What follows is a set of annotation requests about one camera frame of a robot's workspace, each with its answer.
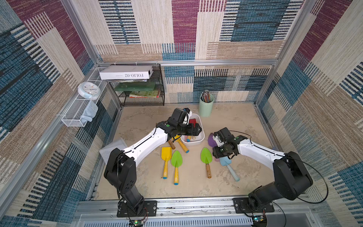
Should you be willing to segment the red scoop wooden handle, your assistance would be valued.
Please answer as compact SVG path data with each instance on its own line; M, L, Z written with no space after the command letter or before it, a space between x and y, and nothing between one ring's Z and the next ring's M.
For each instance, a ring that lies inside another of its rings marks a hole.
M195 126L195 124L197 123L196 119L190 119L189 123L192 124L193 126Z

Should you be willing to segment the white plastic storage box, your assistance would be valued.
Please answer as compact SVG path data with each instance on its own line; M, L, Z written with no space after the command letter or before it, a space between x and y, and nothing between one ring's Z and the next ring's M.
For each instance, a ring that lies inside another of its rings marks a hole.
M205 139L205 132L204 132L204 129L203 129L203 125L202 125L202 122L201 122L201 118L199 115L193 113L192 116L190 117L190 119L195 119L196 120L196 123L199 124L199 126L202 128L202 131L200 132L200 134L198 136L195 136L195 139L191 139L190 142L187 141L187 136L182 136L181 137L181 141L187 146L196 146L196 145L199 145L201 144L204 139Z

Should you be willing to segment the light blue trowel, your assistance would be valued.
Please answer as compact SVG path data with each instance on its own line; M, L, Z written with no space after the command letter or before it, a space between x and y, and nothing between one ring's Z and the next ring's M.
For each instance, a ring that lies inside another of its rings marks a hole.
M232 167L230 166L232 161L228 158L228 157L222 157L219 159L219 162L222 166L227 167L227 169L230 171L230 174L232 175L232 177L234 178L234 180L236 182L240 181L239 176L236 174L236 172L232 169Z

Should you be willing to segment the purple trowel pink handle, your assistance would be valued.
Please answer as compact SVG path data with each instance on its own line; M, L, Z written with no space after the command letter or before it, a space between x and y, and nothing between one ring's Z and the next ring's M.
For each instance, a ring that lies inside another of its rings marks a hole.
M213 133L211 133L211 134L209 135L209 137L208 137L208 144L209 144L209 146L210 146L211 148L217 147L217 143L216 143L216 141L214 140L214 134L213 134ZM214 160L215 160L216 162L219 162L219 159L218 159L218 158L216 158L214 155L213 155L213 157L214 157Z

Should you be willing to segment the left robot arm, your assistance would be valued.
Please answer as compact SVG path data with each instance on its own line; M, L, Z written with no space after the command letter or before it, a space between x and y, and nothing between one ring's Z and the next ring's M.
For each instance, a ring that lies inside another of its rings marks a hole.
M118 196L126 202L128 212L140 216L144 210L144 197L136 187L138 164L157 147L176 136L198 136L200 124L172 124L162 121L143 139L120 150L115 148L107 161L104 178L116 188Z

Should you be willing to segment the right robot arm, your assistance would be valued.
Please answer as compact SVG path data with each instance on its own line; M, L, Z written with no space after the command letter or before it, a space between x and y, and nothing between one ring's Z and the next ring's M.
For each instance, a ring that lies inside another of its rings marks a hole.
M274 200L295 200L313 185L313 179L297 153L283 153L253 143L242 135L233 136L215 132L212 136L216 146L213 156L233 158L237 155L249 157L273 171L274 181L259 186L248 194L247 206L251 211L262 210Z

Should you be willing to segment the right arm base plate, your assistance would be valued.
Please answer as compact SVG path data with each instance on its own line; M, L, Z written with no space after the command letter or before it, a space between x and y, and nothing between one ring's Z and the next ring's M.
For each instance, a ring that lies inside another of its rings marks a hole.
M250 204L248 197L235 197L232 199L235 212L237 214L252 213L273 213L275 212L272 203L255 206Z

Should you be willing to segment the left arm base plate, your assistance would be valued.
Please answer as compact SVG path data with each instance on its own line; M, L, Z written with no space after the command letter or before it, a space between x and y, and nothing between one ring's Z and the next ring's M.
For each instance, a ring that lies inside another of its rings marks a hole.
M157 214L157 201L146 200L141 204L133 207L124 200L118 202L117 205L118 218L131 218L131 217L155 217Z

